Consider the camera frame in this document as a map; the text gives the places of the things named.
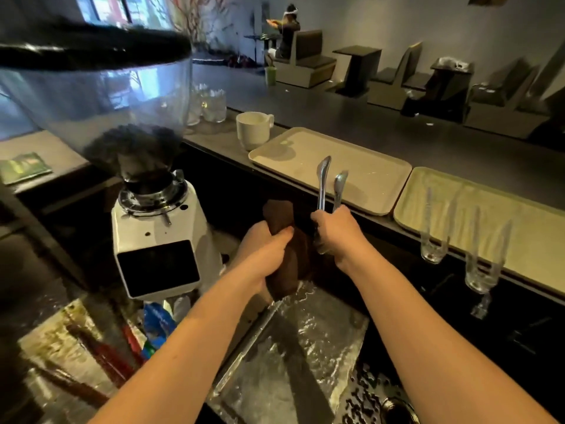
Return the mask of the person's right hand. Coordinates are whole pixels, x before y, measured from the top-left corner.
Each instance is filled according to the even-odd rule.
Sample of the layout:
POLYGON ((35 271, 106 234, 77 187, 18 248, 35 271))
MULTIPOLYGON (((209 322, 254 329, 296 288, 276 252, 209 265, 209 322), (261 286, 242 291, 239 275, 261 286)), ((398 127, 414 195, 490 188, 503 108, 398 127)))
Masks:
POLYGON ((318 213, 321 235, 329 248, 335 250, 337 267, 347 275, 362 268, 373 254, 373 247, 363 234, 350 209, 341 205, 333 213, 318 213))

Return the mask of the person's left hand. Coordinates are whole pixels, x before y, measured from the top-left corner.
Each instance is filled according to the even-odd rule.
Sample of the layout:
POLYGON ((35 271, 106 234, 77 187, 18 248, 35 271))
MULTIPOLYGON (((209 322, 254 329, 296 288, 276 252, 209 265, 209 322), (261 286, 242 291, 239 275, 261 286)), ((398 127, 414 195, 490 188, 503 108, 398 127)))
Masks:
POLYGON ((272 236, 266 221, 255 223, 244 236, 228 268, 228 273, 234 273, 235 278, 243 281, 252 294, 266 290, 266 277, 283 262, 285 251, 270 249, 272 236))

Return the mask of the brown cleaning cloth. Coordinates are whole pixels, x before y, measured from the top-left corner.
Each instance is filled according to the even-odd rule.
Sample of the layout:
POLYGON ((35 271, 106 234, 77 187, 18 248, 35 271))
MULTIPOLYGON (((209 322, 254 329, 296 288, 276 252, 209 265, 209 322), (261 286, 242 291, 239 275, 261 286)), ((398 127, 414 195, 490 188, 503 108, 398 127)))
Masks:
POLYGON ((263 206, 263 217, 271 235, 287 227, 293 228, 293 237, 284 250, 280 267, 266 278, 266 286, 274 301, 280 301, 297 292, 300 282, 311 272, 313 241, 295 225, 294 207, 290 201, 268 200, 263 206))

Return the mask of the metal tongs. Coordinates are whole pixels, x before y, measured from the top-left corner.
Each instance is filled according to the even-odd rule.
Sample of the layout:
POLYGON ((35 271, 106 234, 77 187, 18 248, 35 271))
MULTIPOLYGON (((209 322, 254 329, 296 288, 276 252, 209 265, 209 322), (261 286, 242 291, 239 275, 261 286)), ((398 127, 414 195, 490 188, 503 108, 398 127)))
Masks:
MULTIPOLYGON (((317 177, 319 180, 317 210, 321 210, 321 211, 325 211, 327 177, 328 177, 331 160, 332 157, 327 156, 321 161, 321 163, 319 163, 316 169, 317 177)), ((335 192, 336 195, 334 199, 334 208, 333 208, 334 212, 342 204, 343 190, 345 188, 348 175, 349 175, 349 171, 344 170, 335 177, 335 185, 337 185, 337 191, 335 192)), ((321 241, 321 236, 318 227, 316 228, 314 234, 314 246, 316 248, 316 251, 320 255, 323 255, 327 252, 327 248, 324 246, 323 242, 321 241)))

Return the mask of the person's left forearm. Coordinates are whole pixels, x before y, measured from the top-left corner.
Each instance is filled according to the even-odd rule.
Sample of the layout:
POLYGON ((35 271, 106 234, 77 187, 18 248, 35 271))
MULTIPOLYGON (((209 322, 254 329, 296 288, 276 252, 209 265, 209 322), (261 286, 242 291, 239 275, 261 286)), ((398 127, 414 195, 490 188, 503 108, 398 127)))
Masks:
POLYGON ((225 274, 88 424, 194 424, 243 311, 265 275, 225 274))

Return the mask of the person's right forearm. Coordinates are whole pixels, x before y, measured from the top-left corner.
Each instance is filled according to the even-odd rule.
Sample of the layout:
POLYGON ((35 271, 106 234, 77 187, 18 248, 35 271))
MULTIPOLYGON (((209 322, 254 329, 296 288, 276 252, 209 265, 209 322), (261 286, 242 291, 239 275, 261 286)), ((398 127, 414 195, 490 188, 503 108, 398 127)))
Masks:
POLYGON ((335 251, 424 424, 558 424, 370 244, 335 251))

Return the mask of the beige serving tray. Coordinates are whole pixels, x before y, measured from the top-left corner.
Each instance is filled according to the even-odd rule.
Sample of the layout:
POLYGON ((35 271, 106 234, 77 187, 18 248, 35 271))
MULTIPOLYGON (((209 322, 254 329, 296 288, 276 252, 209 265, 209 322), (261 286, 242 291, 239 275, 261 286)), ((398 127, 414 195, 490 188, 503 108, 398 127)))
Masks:
POLYGON ((252 163, 315 192, 317 166, 327 156, 327 195, 334 196, 335 177, 347 170, 343 202, 374 216, 390 213, 412 171, 404 160, 305 127, 290 128, 249 153, 252 163))

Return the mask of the white ceramic mug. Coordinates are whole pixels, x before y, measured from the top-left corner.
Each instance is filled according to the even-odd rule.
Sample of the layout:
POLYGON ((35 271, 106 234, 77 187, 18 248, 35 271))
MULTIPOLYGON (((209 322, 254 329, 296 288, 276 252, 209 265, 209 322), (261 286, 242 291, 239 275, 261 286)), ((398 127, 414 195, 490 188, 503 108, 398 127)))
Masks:
POLYGON ((269 141, 275 123, 273 114, 243 112, 236 116, 237 138, 242 147, 251 152, 269 141))

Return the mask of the clear stemmed glass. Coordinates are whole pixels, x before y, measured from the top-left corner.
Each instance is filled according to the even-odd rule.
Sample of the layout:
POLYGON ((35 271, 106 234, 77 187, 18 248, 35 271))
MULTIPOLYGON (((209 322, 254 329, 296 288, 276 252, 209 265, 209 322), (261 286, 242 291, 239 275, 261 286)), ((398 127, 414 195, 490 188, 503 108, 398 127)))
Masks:
POLYGON ((471 310, 471 315, 484 320, 492 302, 491 290, 498 284, 502 269, 506 263, 507 253, 513 228, 513 220, 503 225, 494 242, 492 259, 487 262, 480 258, 481 240, 481 208, 475 206, 471 218, 471 241, 466 251, 465 284, 473 292, 481 295, 480 302, 471 310))
POLYGON ((456 227, 458 192, 451 197, 426 187, 420 227, 420 255, 432 264, 439 264, 448 253, 456 227))

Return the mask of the steel ice bin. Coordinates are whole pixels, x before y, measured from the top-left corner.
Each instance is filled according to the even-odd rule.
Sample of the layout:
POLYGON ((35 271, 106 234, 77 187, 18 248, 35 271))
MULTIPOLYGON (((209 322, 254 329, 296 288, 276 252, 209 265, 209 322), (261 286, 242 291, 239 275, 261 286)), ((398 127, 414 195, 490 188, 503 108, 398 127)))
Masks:
POLYGON ((301 282, 244 335, 206 405, 224 424, 332 424, 367 327, 355 308, 301 282))

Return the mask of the white coffee grinder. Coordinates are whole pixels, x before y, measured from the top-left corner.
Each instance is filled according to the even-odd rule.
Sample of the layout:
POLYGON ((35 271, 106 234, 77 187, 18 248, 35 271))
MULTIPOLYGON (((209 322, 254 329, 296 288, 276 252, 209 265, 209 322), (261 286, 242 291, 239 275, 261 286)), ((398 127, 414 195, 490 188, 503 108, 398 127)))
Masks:
POLYGON ((111 211, 115 261, 130 299, 157 302, 204 292, 224 268, 194 186, 182 170, 153 194, 126 186, 111 211))

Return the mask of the clear glass jar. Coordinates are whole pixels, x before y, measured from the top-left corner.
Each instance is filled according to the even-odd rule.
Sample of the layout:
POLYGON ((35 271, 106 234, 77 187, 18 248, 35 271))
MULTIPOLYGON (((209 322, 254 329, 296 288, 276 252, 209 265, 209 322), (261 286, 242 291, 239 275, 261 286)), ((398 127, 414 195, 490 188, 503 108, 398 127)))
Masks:
POLYGON ((227 118, 227 98, 223 89, 209 89, 202 96, 202 116, 205 121, 221 123, 227 118))
POLYGON ((202 84, 192 85, 189 90, 189 106, 187 112, 186 126, 194 126, 200 123, 202 117, 202 84))

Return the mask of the blue plastic package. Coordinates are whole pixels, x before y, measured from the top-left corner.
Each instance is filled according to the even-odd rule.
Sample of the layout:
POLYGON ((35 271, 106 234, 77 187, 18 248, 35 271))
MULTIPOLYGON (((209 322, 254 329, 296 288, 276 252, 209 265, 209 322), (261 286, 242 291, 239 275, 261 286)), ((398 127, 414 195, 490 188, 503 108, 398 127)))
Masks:
POLYGON ((177 328, 177 323, 163 305, 145 302, 143 327, 149 344, 155 351, 160 349, 177 328))

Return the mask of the pale green serving tray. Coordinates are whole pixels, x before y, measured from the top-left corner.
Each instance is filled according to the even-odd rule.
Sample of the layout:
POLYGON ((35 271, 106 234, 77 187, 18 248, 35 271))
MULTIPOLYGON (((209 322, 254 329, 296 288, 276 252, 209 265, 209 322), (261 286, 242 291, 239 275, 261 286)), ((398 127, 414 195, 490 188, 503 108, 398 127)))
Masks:
POLYGON ((505 273, 565 300, 565 210, 499 191, 426 167, 413 169, 393 211, 402 228, 420 233, 426 187, 451 197, 458 192, 456 227, 450 250, 465 254, 471 218, 481 208, 480 258, 492 259, 503 225, 513 220, 505 273))

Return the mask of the dark cafe table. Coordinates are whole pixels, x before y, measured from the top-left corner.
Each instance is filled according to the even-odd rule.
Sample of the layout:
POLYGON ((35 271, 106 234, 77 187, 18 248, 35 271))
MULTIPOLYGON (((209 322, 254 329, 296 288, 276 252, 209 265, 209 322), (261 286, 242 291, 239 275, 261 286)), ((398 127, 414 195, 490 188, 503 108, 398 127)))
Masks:
POLYGON ((368 91, 368 82, 378 70, 382 49, 353 45, 333 50, 334 54, 351 57, 345 79, 335 93, 348 98, 359 98, 368 91))
POLYGON ((424 115, 462 124, 468 113, 468 94, 475 72, 474 62, 451 56, 439 57, 431 66, 433 73, 420 97, 408 96, 401 115, 424 115))

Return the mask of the beige booth seat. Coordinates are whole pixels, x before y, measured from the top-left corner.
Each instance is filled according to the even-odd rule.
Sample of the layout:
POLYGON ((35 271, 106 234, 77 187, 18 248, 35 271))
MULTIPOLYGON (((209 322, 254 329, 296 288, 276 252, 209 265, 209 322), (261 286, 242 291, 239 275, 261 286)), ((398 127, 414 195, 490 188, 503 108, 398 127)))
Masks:
POLYGON ((276 81, 310 89, 329 81, 337 60, 322 54, 321 29, 295 32, 289 59, 275 58, 276 81))
POLYGON ((544 97, 564 69, 565 38, 543 68, 525 56, 513 60, 472 85, 463 126, 565 148, 565 85, 544 97))
POLYGON ((401 111, 408 99, 419 99, 427 90, 431 73, 419 72, 423 42, 409 46, 396 69, 379 70, 368 83, 369 105, 401 111))

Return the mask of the clear bean hopper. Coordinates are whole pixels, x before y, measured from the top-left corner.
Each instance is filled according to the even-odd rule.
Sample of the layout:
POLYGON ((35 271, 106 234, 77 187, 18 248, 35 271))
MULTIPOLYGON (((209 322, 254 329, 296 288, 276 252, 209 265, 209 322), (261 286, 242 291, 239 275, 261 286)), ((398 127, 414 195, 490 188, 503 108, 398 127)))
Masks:
POLYGON ((0 35, 0 85, 38 126, 151 194, 172 182, 191 55, 173 30, 43 22, 0 35))

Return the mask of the green booklet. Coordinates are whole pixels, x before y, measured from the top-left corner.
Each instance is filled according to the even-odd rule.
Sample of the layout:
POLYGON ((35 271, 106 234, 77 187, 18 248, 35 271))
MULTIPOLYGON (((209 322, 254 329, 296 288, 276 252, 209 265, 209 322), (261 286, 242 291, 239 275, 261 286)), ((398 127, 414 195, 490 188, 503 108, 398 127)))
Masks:
POLYGON ((0 180, 4 185, 22 183, 51 173, 51 167, 37 153, 0 160, 0 180))

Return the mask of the red handled tool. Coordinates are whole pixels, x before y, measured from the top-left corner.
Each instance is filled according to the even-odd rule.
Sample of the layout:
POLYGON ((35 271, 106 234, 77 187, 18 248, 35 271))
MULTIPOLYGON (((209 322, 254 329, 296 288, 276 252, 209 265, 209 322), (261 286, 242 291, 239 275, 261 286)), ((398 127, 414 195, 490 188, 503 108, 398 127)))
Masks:
POLYGON ((132 351, 132 357, 136 364, 131 365, 116 348, 97 339, 88 328, 83 328, 72 322, 66 323, 65 328, 81 347, 94 358, 116 388, 122 388, 144 364, 143 357, 132 351))

